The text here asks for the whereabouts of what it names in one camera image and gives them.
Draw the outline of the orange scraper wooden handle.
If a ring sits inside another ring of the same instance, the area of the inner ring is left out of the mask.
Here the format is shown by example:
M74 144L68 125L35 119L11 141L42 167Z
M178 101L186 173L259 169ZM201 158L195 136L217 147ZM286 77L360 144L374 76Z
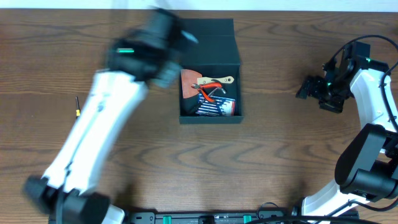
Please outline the orange scraper wooden handle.
M181 70L182 96L184 99L203 93L203 90L222 88L223 84L232 84L233 82L232 76L211 78L194 70Z

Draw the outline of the red handled pliers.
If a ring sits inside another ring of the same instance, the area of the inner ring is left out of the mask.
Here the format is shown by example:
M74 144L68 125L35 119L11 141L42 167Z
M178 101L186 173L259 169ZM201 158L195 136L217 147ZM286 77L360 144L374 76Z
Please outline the red handled pliers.
M207 102L214 103L215 100L210 96L210 90L215 91L215 90L222 89L222 84L217 83L217 82L203 84L203 85L194 83L191 85L191 87L193 89L197 90L199 93L201 93Z

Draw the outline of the black gift box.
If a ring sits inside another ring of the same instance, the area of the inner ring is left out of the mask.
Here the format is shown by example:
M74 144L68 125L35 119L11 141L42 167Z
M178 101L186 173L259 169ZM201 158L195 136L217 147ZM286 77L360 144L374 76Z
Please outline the black gift box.
M182 59L182 69L194 70L205 77L221 78L232 76L232 84L223 84L226 93L218 90L214 96L236 100L233 116L203 116L188 111L198 103L198 95L184 99L180 76L181 124L236 124L243 120L241 100L241 74L238 46L234 36L232 19L184 19L186 30L193 34L198 43Z

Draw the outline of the clear screwdriver set case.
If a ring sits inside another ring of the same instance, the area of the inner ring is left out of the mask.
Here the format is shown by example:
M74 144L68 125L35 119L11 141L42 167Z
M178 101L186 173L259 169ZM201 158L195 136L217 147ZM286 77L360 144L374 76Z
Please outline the clear screwdriver set case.
M209 103L202 94L198 95L199 107L194 112L203 116L233 116L236 106L236 100L214 96L214 103Z

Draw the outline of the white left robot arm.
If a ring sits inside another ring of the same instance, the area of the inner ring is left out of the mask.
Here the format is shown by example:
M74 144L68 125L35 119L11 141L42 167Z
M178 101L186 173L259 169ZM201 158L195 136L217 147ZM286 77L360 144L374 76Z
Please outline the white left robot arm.
M183 30L138 30L114 41L60 152L42 176L24 184L50 223L126 222L125 210L96 191L103 166L149 83L168 87L180 73L180 57L196 43Z

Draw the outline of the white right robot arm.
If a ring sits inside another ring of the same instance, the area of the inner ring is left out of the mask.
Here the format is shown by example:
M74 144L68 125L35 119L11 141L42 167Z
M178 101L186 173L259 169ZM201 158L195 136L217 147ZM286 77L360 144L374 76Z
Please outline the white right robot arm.
M337 160L335 177L298 208L303 216L337 217L356 205L397 200L397 108L389 66L354 56L324 66L324 77L308 77L297 98L316 98L321 109L340 113L355 99L361 130Z

